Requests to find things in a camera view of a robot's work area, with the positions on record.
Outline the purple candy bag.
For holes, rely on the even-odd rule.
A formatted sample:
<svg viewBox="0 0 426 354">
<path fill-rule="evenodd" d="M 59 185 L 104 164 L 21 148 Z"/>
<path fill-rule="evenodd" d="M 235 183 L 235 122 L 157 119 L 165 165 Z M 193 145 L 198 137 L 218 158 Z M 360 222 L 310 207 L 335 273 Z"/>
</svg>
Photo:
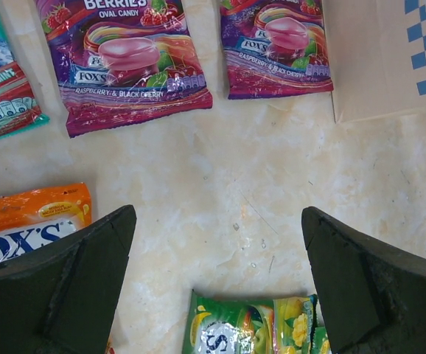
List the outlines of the purple candy bag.
<svg viewBox="0 0 426 354">
<path fill-rule="evenodd" d="M 212 107 L 180 1 L 35 6 L 69 113 L 69 136 Z"/>
<path fill-rule="evenodd" d="M 229 99 L 334 89 L 321 1 L 222 1 L 220 31 Z"/>
</svg>

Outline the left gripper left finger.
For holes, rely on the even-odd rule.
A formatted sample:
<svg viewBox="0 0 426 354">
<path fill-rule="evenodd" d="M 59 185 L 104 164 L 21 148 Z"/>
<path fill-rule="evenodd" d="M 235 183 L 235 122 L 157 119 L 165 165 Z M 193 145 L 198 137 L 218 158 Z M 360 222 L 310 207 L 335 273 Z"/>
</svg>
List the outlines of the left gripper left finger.
<svg viewBox="0 0 426 354">
<path fill-rule="evenodd" d="M 122 206 L 0 263 L 0 353 L 104 353 L 135 227 Z"/>
</svg>

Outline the checkered paper bag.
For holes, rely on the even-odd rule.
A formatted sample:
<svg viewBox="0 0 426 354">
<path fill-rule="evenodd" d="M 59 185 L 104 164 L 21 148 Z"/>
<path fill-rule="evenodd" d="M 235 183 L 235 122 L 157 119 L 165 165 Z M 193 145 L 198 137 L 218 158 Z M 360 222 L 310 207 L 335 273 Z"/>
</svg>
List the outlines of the checkered paper bag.
<svg viewBox="0 0 426 354">
<path fill-rule="evenodd" d="M 337 123 L 426 113 L 426 1 L 324 1 Z"/>
</svg>

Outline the green lemon candy bag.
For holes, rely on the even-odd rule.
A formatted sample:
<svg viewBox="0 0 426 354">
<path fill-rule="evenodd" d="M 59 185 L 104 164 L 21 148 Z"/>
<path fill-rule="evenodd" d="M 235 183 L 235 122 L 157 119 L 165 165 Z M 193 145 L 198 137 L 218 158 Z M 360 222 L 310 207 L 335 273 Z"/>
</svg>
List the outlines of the green lemon candy bag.
<svg viewBox="0 0 426 354">
<path fill-rule="evenodd" d="M 325 327 L 317 327 L 312 339 L 311 354 L 332 354 L 327 330 Z"/>
<path fill-rule="evenodd" d="M 218 300 L 191 293 L 183 353 L 310 353 L 318 297 Z"/>
</svg>

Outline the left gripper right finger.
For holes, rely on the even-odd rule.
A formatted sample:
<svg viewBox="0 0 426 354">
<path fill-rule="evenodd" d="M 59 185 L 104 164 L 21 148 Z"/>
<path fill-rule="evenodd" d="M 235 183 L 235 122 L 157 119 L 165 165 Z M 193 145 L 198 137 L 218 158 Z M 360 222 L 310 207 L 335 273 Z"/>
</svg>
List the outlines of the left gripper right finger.
<svg viewBox="0 0 426 354">
<path fill-rule="evenodd" d="M 304 244 L 333 353 L 426 353 L 426 259 L 316 207 Z"/>
</svg>

